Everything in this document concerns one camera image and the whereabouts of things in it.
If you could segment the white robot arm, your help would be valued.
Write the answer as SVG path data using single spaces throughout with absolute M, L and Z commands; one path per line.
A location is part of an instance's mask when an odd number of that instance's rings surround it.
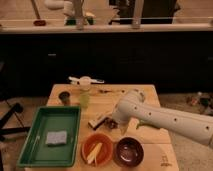
M 119 125 L 128 125 L 131 118 L 136 118 L 213 149 L 213 117 L 148 105 L 144 93 L 138 89 L 120 98 L 112 118 Z

